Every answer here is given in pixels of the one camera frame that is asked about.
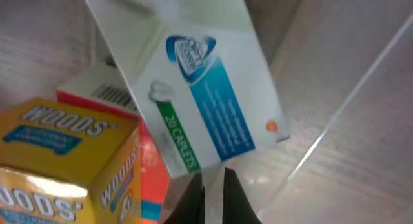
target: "green stripe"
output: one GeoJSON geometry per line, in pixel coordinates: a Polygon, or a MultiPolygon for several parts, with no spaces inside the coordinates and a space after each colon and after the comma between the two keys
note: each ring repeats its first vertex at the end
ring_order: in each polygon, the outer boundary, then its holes
{"type": "Polygon", "coordinates": [[[195,172],[201,170],[199,162],[192,150],[191,144],[186,137],[185,131],[182,128],[181,122],[179,122],[178,116],[175,113],[174,107],[171,102],[156,102],[163,121],[168,127],[169,133],[174,139],[175,145],[178,148],[181,158],[185,163],[188,172],[195,172]]]}

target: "box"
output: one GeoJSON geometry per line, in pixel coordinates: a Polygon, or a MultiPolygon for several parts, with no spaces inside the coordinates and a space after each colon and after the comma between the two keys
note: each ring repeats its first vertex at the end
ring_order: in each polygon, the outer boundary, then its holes
{"type": "MultiPolygon", "coordinates": [[[[139,119],[119,71],[102,62],[69,79],[57,89],[59,102],[139,119]]],[[[156,223],[168,191],[170,177],[152,138],[140,125],[142,222],[156,223]]]]}
{"type": "Polygon", "coordinates": [[[86,0],[172,178],[290,135],[243,0],[86,0]]]}
{"type": "Polygon", "coordinates": [[[0,223],[140,215],[137,121],[35,98],[0,122],[0,223]]]}

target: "yellow box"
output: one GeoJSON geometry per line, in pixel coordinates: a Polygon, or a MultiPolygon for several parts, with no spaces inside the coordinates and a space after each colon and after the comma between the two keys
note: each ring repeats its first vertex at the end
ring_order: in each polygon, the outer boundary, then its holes
{"type": "Polygon", "coordinates": [[[133,223],[141,210],[136,127],[40,98],[0,114],[0,223],[133,223]]]}

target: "white box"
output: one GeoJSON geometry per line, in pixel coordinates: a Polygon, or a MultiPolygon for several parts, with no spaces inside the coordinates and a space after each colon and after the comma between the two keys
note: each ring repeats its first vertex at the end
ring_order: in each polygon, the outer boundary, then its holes
{"type": "Polygon", "coordinates": [[[289,137],[243,0],[86,1],[172,178],[289,137]]]}

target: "orange circle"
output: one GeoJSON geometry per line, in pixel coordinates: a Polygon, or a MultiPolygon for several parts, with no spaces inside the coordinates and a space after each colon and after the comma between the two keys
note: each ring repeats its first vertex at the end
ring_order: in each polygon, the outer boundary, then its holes
{"type": "Polygon", "coordinates": [[[277,122],[275,120],[267,121],[265,128],[269,132],[277,132],[278,131],[277,122]]]}

